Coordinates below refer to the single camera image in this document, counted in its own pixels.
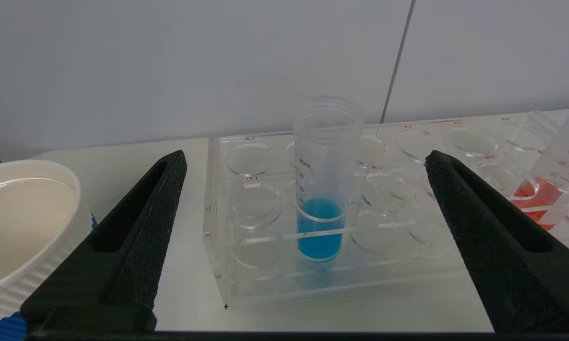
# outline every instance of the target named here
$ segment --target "clear acrylic rack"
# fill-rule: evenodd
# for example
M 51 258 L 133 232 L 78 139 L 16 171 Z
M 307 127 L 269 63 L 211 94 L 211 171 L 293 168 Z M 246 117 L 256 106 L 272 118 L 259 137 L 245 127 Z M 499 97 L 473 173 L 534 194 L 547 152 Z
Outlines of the clear acrylic rack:
M 463 274 L 423 159 L 433 149 L 449 153 L 507 198 L 522 199 L 516 189 L 557 127 L 541 112 L 366 126 L 345 227 L 314 233 L 296 232 L 292 132 L 211 139 L 203 241 L 222 301 Z M 343 242 L 330 261 L 310 261 L 297 249 L 298 238 L 334 233 Z M 569 246 L 568 216 L 551 233 Z

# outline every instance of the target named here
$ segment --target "white container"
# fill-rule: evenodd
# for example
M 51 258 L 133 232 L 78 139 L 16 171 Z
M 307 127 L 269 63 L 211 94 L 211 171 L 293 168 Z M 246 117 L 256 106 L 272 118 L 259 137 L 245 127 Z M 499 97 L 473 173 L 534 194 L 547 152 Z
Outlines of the white container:
M 70 169 L 45 160 L 0 164 L 0 320 L 20 309 L 93 224 Z

